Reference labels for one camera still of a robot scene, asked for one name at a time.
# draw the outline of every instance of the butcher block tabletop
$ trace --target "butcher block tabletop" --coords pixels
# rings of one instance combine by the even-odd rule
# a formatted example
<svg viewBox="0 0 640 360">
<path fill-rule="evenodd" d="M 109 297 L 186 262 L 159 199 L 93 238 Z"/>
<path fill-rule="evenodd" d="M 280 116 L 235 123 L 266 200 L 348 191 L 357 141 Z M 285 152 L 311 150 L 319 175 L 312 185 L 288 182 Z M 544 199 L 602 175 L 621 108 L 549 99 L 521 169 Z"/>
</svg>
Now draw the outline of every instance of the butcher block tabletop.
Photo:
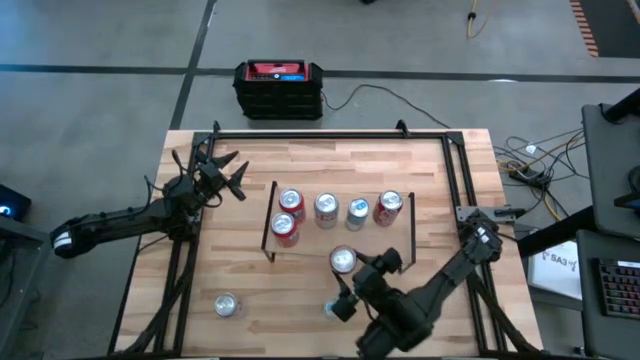
<svg viewBox="0 0 640 360">
<path fill-rule="evenodd" d="M 489 132 L 459 131 L 464 134 L 478 205 L 503 206 L 506 201 Z M 168 132 L 157 186 L 179 174 L 171 151 L 176 150 L 186 162 L 193 135 L 194 131 Z M 283 188 L 296 188 L 303 195 L 323 191 L 376 194 L 390 189 L 403 195 L 413 192 L 416 264 L 402 275 L 386 276 L 392 287 L 405 292 L 424 285 L 460 247 L 440 140 L 216 140 L 214 155 L 235 150 L 240 154 L 224 172 L 229 174 L 244 161 L 250 162 L 242 186 L 247 199 L 240 202 L 225 190 L 222 206 L 204 210 L 182 356 L 356 356 L 355 341 L 364 333 L 369 319 L 362 303 L 347 323 L 325 315 L 324 304 L 334 298 L 338 290 L 328 257 L 282 253 L 270 263 L 260 249 L 272 181 Z M 466 204 L 455 146 L 452 152 L 462 204 Z M 506 226 L 501 231 L 511 233 Z M 140 246 L 161 235 L 143 236 Z M 491 264 L 498 302 L 524 337 L 541 348 L 518 247 L 511 240 L 503 240 L 501 259 Z M 377 236 L 372 241 L 386 239 Z M 389 246 L 393 246 L 404 240 L 388 241 Z M 172 242 L 165 239 L 138 254 L 117 333 L 116 350 L 129 346 L 159 308 L 171 247 Z M 373 248 L 381 247 L 378 243 Z M 357 250 L 376 255 L 364 248 Z M 350 277 L 345 280 L 352 285 Z M 234 317 L 220 318 L 213 303 L 226 292 L 240 299 L 241 310 Z M 491 321 L 482 300 L 480 303 L 492 348 L 495 341 Z M 166 338 L 169 348 L 173 344 L 176 318 L 177 311 L 173 311 Z M 391 354 L 444 355 L 477 355 L 464 285 L 445 301 L 442 316 L 429 339 L 410 353 L 395 350 Z"/>
</svg>

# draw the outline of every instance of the blue light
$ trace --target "blue light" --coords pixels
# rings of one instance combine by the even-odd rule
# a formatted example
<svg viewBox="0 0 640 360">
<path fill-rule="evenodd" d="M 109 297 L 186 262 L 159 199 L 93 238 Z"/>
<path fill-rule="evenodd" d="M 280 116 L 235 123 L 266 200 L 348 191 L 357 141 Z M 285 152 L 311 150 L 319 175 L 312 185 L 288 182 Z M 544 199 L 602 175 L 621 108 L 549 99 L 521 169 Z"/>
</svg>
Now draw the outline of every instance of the blue light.
<svg viewBox="0 0 640 360">
<path fill-rule="evenodd" d="M 282 75 L 281 79 L 285 81 L 304 81 L 304 75 Z"/>
<path fill-rule="evenodd" d="M 4 205 L 0 205 L 0 215 L 9 216 L 9 215 L 11 215 L 12 212 L 13 212 L 13 210 L 11 210 L 10 207 L 4 206 Z"/>
</svg>

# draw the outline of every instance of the keyboard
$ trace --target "keyboard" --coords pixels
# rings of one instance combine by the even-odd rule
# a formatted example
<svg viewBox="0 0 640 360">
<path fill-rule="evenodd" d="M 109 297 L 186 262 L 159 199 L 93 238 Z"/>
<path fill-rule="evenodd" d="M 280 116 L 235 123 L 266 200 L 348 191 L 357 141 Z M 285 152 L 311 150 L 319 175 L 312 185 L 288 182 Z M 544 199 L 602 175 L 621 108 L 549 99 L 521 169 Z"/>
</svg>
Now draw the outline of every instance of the keyboard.
<svg viewBox="0 0 640 360">
<path fill-rule="evenodd" d="M 640 263 L 597 259 L 602 313 L 640 320 Z"/>
</svg>

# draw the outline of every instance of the red soda can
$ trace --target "red soda can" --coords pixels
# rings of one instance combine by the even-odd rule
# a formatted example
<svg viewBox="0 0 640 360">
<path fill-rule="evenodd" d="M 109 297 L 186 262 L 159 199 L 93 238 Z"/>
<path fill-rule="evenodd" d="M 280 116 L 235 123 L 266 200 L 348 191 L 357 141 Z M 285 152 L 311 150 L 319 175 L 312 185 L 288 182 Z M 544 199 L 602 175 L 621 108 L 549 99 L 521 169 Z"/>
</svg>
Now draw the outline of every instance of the red soda can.
<svg viewBox="0 0 640 360">
<path fill-rule="evenodd" d="M 304 210 L 304 197 L 302 193 L 296 189 L 286 189 L 280 194 L 280 209 L 291 214 L 296 220 L 296 223 L 300 224 L 306 218 L 306 212 Z"/>
<path fill-rule="evenodd" d="M 292 247 L 298 243 L 298 224 L 291 214 L 277 213 L 271 219 L 271 231 L 282 247 Z"/>
<path fill-rule="evenodd" d="M 380 194 L 371 217 L 376 224 L 387 227 L 393 224 L 400 210 L 402 210 L 402 196 L 396 191 L 389 190 Z"/>
</svg>

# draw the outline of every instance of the concrete floor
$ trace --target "concrete floor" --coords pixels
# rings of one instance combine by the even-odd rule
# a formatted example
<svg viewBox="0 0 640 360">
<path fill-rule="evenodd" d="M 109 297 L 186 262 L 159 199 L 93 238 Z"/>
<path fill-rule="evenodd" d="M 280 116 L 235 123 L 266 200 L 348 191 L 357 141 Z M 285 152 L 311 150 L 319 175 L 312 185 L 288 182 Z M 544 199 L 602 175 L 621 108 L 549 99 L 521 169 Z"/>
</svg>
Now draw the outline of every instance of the concrete floor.
<svg viewBox="0 0 640 360">
<path fill-rule="evenodd" d="M 0 63 L 186 67 L 206 0 L 5 0 Z M 488 1 L 479 2 L 483 21 Z M 247 58 L 304 58 L 326 70 L 640 75 L 640 60 L 587 54 L 568 0 L 496 2 L 483 34 L 464 36 L 470 1 L 218 0 L 198 66 L 233 68 Z M 437 127 L 372 89 L 318 122 L 260 123 L 241 115 L 232 79 L 196 76 L 183 129 Z M 154 177 L 183 83 L 180 75 L 0 73 L 0 183 L 34 200 L 28 222 L 50 230 L 86 212 L 140 205 L 142 176 Z M 580 107 L 615 102 L 637 84 L 325 79 L 335 106 L 360 83 L 383 85 L 454 128 L 488 128 L 495 145 L 509 135 L 537 140 L 580 127 Z M 572 160 L 586 173 L 584 150 Z M 557 176 L 563 175 L 558 169 Z M 554 183 L 570 212 L 590 203 L 586 180 Z M 527 207 L 528 190 L 505 187 Z M 542 227 L 539 207 L 521 219 Z M 42 300 L 17 353 L 46 359 L 105 354 L 129 273 L 134 241 L 101 246 L 74 260 L 51 258 Z M 535 304 L 545 348 L 582 344 L 580 314 Z"/>
</svg>

